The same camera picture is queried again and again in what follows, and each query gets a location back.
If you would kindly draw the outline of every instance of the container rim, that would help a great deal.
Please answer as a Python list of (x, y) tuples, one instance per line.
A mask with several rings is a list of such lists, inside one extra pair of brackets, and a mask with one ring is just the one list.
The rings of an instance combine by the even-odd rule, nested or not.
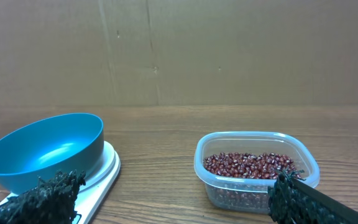
[(276, 180), (265, 180), (265, 179), (242, 179), (235, 177), (222, 177), (219, 175), (212, 174), (208, 172), (202, 165), (202, 149), (204, 144), (210, 139), (214, 139), (219, 136), (261, 136), (261, 137), (271, 137), (275, 139), (281, 139), (284, 141), (291, 142), (298, 149), (300, 149), (306, 156), (306, 159), (309, 160), (311, 164), (311, 170), (309, 176), (306, 177), (306, 180), (301, 180), (303, 183), (309, 185), (312, 188), (315, 188), (319, 182), (320, 169), (317, 165), (316, 160), (311, 155), (306, 146), (297, 140), (296, 138), (282, 133), (275, 132), (265, 132), (265, 131), (224, 131), (224, 132), (215, 132), (210, 133), (202, 137), (197, 144), (195, 157), (194, 157), (194, 170), (196, 175), (206, 184), (213, 187), (219, 187), (222, 189), (233, 190), (228, 188), (228, 185), (266, 185), (274, 186)]
[[(48, 118), (40, 119), (40, 120), (38, 120), (38, 121), (35, 121), (35, 122), (33, 122), (33, 123), (30, 123), (30, 124), (27, 124), (27, 125), (25, 125), (25, 126), (19, 128), (19, 129), (15, 130), (15, 131), (11, 132), (11, 133), (5, 135), (4, 137), (2, 137), (2, 138), (0, 139), (0, 142), (3, 141), (3, 140), (5, 140), (8, 136), (10, 136), (10, 135), (12, 135), (12, 134), (14, 134), (14, 133), (16, 133), (16, 132), (18, 132), (18, 131), (20, 131), (20, 130), (26, 128), (26, 127), (28, 127), (28, 126), (31, 126), (31, 125), (40, 123), (40, 122), (42, 122), (42, 121), (46, 121), (46, 120), (48, 120), (48, 119), (53, 119), (53, 118), (62, 117), (62, 116), (72, 116), (72, 115), (92, 116), (92, 117), (97, 118), (97, 119), (98, 119), (98, 122), (100, 122), (100, 130), (98, 131), (98, 134), (92, 139), (92, 141), (89, 142), (89, 144), (87, 145), (87, 147), (88, 147), (90, 144), (94, 143), (95, 140), (97, 140), (97, 138), (100, 137), (100, 135), (102, 134), (103, 129), (104, 129), (103, 120), (102, 120), (99, 116), (96, 116), (95, 114), (91, 114), (91, 113), (66, 113), (66, 114), (60, 114), (60, 115), (56, 115), (56, 116), (51, 116), (51, 117), (48, 117)], [(68, 157), (67, 159), (70, 159), (70, 158), (72, 158), (73, 156), (77, 155), (78, 153), (82, 152), (85, 148), (86, 148), (86, 147), (84, 147), (82, 150), (78, 151), (76, 154), (71, 155), (71, 156)], [(6, 174), (0, 173), (0, 176), (13, 176), (13, 175), (30, 174), (30, 173), (33, 173), (33, 172), (37, 172), (37, 171), (40, 171), (40, 170), (47, 169), (48, 167), (54, 166), (54, 165), (56, 165), (57, 163), (50, 164), (49, 166), (46, 166), (46, 167), (43, 167), (43, 168), (37, 169), (37, 170), (30, 170), (30, 171), (23, 171), (23, 172), (16, 172), (16, 173), (6, 173)]]

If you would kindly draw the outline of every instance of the blue bowl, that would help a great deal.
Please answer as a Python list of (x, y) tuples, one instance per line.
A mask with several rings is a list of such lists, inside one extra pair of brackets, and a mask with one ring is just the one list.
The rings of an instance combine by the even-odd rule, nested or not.
[(57, 170), (90, 174), (103, 152), (103, 122), (93, 114), (54, 116), (0, 139), (0, 184), (21, 194)]

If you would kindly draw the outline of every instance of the clear plastic container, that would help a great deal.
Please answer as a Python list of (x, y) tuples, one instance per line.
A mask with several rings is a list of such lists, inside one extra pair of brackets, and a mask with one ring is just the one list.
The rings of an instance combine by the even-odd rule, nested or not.
[(282, 133), (236, 131), (211, 133), (197, 145), (194, 170), (205, 183), (210, 201), (217, 207), (242, 212), (268, 213), (267, 187), (276, 180), (242, 179), (214, 175), (203, 167), (204, 158), (220, 152), (264, 152), (286, 154), (294, 160), (297, 170), (304, 170), (303, 182), (315, 188), (320, 180), (320, 169), (309, 150), (297, 139)]

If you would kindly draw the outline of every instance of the wall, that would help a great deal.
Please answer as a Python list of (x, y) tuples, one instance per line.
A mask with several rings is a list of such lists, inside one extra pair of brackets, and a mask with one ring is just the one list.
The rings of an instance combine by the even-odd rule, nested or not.
[(355, 0), (0, 0), (0, 106), (358, 104)]

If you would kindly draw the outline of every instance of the kitchen scale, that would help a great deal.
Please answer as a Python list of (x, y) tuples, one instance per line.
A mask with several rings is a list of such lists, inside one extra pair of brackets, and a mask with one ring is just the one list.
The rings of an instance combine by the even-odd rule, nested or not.
[[(87, 224), (91, 220), (117, 178), (120, 167), (121, 162), (117, 152), (110, 143), (105, 141), (98, 166), (86, 177), (86, 185), (80, 187), (80, 192), (75, 200), (74, 210), (77, 211), (77, 216), (73, 220), (73, 224)], [(0, 202), (0, 205), (6, 203), (7, 199), (12, 196), (17, 195), (9, 194)]]

